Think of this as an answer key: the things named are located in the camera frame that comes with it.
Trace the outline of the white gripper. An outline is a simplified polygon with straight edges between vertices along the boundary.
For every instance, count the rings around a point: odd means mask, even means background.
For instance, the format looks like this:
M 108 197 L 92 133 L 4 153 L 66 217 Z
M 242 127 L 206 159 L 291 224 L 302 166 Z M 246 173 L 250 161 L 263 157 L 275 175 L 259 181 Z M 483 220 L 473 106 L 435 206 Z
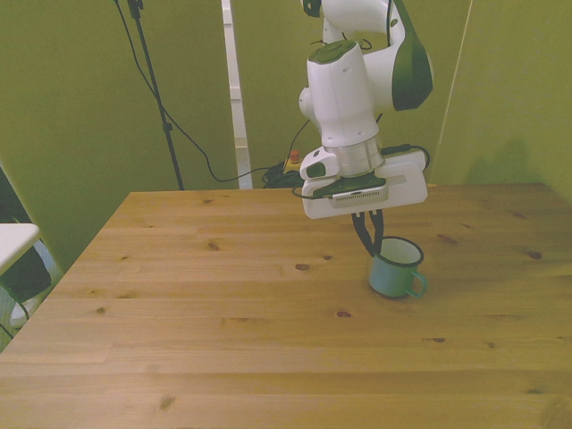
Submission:
M 384 220 L 381 209 L 417 204 L 427 198 L 421 151 L 390 156 L 368 174 L 355 178 L 341 176 L 307 180 L 301 190 L 306 215 L 311 219 L 351 215 L 354 230 L 372 257 L 383 243 Z M 369 212 L 374 238 L 366 228 Z

